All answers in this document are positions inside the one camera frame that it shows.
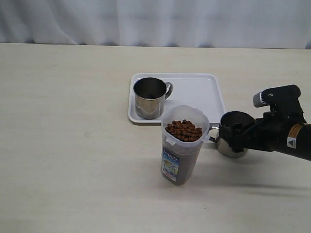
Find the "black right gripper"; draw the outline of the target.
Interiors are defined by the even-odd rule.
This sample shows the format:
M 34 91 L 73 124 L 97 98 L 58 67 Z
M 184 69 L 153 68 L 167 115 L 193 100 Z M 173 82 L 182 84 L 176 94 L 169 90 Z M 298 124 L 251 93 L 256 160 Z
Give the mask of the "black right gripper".
M 219 124 L 218 152 L 246 153 L 247 150 L 306 152 L 307 122 L 299 103 L 300 88 L 286 85 L 265 89 L 253 96 L 256 108 L 270 106 L 270 111 L 256 123 Z

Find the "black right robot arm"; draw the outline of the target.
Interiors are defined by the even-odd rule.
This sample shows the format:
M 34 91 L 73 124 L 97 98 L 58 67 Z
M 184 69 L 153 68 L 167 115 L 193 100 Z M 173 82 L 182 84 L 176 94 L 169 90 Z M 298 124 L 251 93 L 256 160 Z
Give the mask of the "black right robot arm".
M 300 95 L 294 84 L 268 88 L 253 96 L 255 107 L 270 107 L 262 118 L 240 111 L 225 113 L 215 139 L 218 152 L 235 159 L 247 150 L 276 151 L 309 161 L 311 126 L 304 119 Z

